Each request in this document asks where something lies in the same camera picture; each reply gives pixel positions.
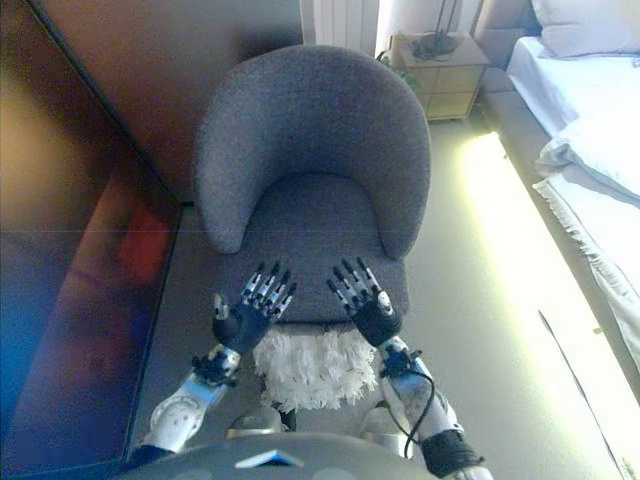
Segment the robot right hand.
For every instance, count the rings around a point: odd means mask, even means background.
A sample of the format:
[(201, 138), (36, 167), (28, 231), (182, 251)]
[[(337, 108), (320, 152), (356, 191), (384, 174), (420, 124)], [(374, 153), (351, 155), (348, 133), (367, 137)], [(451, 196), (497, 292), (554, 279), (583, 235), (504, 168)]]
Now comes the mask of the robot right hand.
[(400, 333), (402, 317), (364, 260), (357, 257), (356, 262), (358, 268), (343, 258), (340, 267), (333, 267), (335, 280), (326, 284), (361, 335), (379, 347)]

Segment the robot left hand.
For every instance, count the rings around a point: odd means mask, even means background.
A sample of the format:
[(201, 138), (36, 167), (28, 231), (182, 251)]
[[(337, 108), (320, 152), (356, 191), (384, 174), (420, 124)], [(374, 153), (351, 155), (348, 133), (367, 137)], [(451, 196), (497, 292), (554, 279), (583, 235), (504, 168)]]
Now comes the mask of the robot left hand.
[(226, 302), (222, 293), (214, 293), (212, 331), (225, 348), (239, 355), (249, 353), (283, 317), (297, 284), (289, 284), (290, 270), (279, 277), (280, 270), (279, 261), (269, 272), (262, 262), (244, 286), (239, 302), (233, 306)]

